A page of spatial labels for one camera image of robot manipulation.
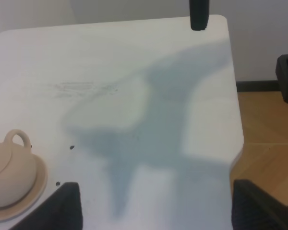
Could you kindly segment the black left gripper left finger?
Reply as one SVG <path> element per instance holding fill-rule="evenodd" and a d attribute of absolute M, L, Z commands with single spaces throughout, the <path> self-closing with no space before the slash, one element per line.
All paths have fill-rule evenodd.
<path fill-rule="evenodd" d="M 66 182 L 13 230 L 81 230 L 83 214 L 79 184 Z"/>

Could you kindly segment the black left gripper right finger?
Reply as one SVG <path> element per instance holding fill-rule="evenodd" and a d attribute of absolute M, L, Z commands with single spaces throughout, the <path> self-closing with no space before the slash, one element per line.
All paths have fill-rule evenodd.
<path fill-rule="evenodd" d="M 288 230 L 288 207 L 249 180 L 235 180 L 231 223 L 234 230 Z"/>

